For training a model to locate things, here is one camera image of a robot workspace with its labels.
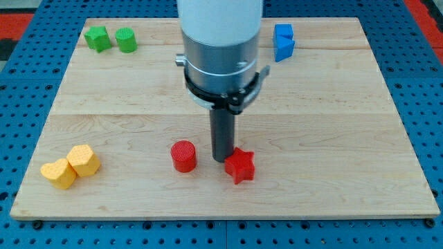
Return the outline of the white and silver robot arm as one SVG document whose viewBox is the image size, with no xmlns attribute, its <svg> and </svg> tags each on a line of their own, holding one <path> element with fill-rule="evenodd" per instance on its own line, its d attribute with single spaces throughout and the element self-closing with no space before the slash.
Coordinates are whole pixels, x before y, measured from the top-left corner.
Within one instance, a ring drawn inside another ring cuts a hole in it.
<svg viewBox="0 0 443 249">
<path fill-rule="evenodd" d="M 186 86 L 207 109 L 239 113 L 260 92 L 262 0 L 177 0 Z"/>
</svg>

